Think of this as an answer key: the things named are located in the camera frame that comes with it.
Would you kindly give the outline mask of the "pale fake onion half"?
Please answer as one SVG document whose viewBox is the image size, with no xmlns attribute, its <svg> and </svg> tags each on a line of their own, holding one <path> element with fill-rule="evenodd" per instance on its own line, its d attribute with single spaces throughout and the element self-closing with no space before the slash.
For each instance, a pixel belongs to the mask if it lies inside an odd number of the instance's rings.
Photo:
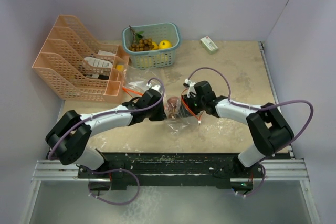
<svg viewBox="0 0 336 224">
<path fill-rule="evenodd" d="M 166 116 L 168 119 L 177 119 L 178 116 L 178 108 L 176 107 L 167 107 L 166 110 Z"/>
</svg>

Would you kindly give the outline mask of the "clear zip bag red seal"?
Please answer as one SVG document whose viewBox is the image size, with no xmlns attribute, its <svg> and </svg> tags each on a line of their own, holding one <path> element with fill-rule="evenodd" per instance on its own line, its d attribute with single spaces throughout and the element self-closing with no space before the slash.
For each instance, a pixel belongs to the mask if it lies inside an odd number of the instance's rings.
<svg viewBox="0 0 336 224">
<path fill-rule="evenodd" d="M 148 89 L 148 80 L 153 77 L 159 77 L 158 71 L 154 68 L 138 69 L 128 66 L 124 71 L 122 90 L 132 98 L 141 96 Z"/>
</svg>

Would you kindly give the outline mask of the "yellow fake bell pepper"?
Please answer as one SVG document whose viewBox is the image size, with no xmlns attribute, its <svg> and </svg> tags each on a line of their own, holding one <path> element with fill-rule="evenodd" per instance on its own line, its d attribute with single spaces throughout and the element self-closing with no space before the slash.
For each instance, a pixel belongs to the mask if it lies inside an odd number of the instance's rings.
<svg viewBox="0 0 336 224">
<path fill-rule="evenodd" d="M 152 42 L 151 48 L 152 48 L 152 50 L 158 50 L 159 47 L 158 47 L 157 43 Z"/>
</svg>

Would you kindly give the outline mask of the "yellow fake lemon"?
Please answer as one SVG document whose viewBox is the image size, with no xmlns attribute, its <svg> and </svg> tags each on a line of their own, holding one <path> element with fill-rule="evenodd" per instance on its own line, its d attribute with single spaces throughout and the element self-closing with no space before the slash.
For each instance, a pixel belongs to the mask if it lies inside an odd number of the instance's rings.
<svg viewBox="0 0 336 224">
<path fill-rule="evenodd" d="M 168 40 L 162 40 L 158 44 L 158 49 L 168 49 L 168 48 L 172 48 L 172 47 L 173 47 L 173 44 Z"/>
</svg>

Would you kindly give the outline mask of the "brown fake mushrooms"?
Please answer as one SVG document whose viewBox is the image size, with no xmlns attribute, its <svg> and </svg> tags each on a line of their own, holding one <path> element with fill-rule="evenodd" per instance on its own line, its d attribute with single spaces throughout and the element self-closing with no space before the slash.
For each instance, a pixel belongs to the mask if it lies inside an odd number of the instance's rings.
<svg viewBox="0 0 336 224">
<path fill-rule="evenodd" d="M 131 42 L 128 49 L 132 52 L 143 52 L 152 50 L 151 45 L 153 40 L 144 36 L 144 31 L 137 31 L 132 26 L 129 26 L 131 32 Z"/>
</svg>

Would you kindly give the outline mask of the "brown fake potato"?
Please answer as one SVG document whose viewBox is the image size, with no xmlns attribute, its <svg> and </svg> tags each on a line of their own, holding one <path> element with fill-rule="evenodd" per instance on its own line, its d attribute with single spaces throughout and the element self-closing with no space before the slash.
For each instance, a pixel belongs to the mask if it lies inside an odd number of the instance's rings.
<svg viewBox="0 0 336 224">
<path fill-rule="evenodd" d="M 177 108 L 181 105 L 179 97 L 176 96 L 169 97 L 167 100 L 167 104 L 172 108 Z"/>
</svg>

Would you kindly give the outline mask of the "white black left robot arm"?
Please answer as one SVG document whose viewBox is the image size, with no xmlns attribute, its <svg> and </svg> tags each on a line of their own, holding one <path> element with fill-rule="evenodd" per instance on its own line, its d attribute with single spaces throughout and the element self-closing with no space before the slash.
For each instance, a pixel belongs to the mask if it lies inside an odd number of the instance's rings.
<svg viewBox="0 0 336 224">
<path fill-rule="evenodd" d="M 79 114 L 67 111 L 47 134 L 45 141 L 51 148 L 49 159 L 57 158 L 63 165 L 77 164 L 90 170 L 96 178 L 108 172 L 103 154 L 88 146 L 91 137 L 102 132 L 143 122 L 163 121 L 163 94 L 153 88 L 133 100 L 102 112 Z"/>
</svg>

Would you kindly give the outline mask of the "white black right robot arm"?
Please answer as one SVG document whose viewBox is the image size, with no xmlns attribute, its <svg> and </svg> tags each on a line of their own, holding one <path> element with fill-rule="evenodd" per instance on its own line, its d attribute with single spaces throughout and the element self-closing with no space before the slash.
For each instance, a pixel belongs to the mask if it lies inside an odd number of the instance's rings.
<svg viewBox="0 0 336 224">
<path fill-rule="evenodd" d="M 294 138 L 294 133 L 277 108 L 272 103 L 250 106 L 236 103 L 228 97 L 216 96 L 207 81 L 193 82 L 186 79 L 187 94 L 182 95 L 183 105 L 191 115 L 205 112 L 216 118 L 230 119 L 248 126 L 253 144 L 238 155 L 234 173 L 246 177 L 252 166 L 263 158 L 272 156 L 284 148 Z"/>
</svg>

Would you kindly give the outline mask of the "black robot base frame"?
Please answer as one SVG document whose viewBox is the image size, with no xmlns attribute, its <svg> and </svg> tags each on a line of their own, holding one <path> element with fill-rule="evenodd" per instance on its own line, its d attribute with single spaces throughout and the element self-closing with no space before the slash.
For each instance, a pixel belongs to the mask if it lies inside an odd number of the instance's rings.
<svg viewBox="0 0 336 224">
<path fill-rule="evenodd" d="M 96 173 L 77 165 L 78 176 L 93 191 L 128 186 L 194 186 L 249 192 L 253 180 L 265 177 L 260 163 L 244 167 L 236 153 L 105 153 Z"/>
</svg>

